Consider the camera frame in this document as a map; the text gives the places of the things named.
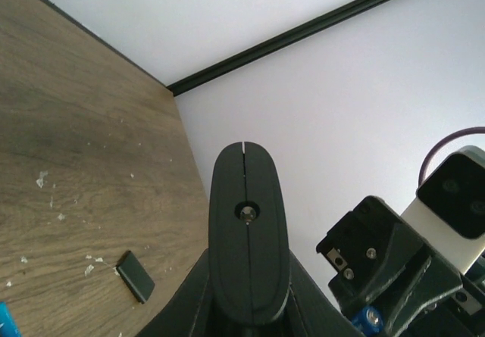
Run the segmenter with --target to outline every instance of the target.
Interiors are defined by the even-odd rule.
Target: robotic arm
[[[251,142],[229,145],[214,166],[208,250],[138,336],[484,335],[485,293],[478,280],[485,275],[479,258],[485,249],[485,216],[480,203],[473,202],[485,200],[485,157],[475,150],[458,153],[461,162],[454,167],[445,167],[455,160],[448,158],[439,168],[445,171],[437,170],[420,187],[426,192],[418,191],[406,217],[369,196],[318,244],[317,252],[338,272],[329,287],[340,313],[289,250],[271,156]],[[446,218],[457,210],[435,207],[449,179],[466,180],[465,194],[474,205],[468,210],[478,213],[472,226]],[[464,207],[465,201],[459,204]],[[416,232],[411,225],[419,215],[428,220],[434,215],[438,230],[443,223],[451,225],[459,235],[459,252],[433,245],[433,226],[425,236]],[[459,260],[458,266],[450,258]],[[477,279],[465,275],[472,270]]]

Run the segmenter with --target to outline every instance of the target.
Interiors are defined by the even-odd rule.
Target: blue motor part
[[[1,337],[21,337],[20,331],[10,315],[7,305],[0,302],[0,336]]]
[[[374,307],[365,307],[352,318],[352,324],[366,336],[376,335],[382,331],[384,321],[379,311]]]

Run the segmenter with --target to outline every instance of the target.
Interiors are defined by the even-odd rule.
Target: wire
[[[427,168],[430,166],[431,160],[443,146],[463,136],[475,134],[485,134],[485,126],[468,127],[467,129],[456,131],[453,134],[449,134],[447,137],[441,139],[434,147],[432,147],[430,152],[427,153],[426,157],[424,158],[421,169],[419,170],[418,186],[423,184],[424,180],[426,179]]]

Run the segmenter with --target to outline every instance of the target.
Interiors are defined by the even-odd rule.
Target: white backdrop
[[[231,142],[280,175],[292,250],[328,293],[316,244],[366,195],[399,213],[442,137],[485,125],[485,0],[393,0],[177,97],[208,191]],[[484,136],[452,143],[485,149]]]
[[[50,0],[169,85],[352,0]]]

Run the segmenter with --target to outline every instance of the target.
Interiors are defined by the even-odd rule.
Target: paper scrap
[[[44,177],[47,176],[49,172],[47,170],[43,170],[39,173],[39,178],[36,180],[37,185],[42,188],[44,186]]]
[[[88,265],[88,267],[86,268],[86,270],[84,270],[84,276],[88,276],[92,270],[94,269],[94,266],[93,265]]]

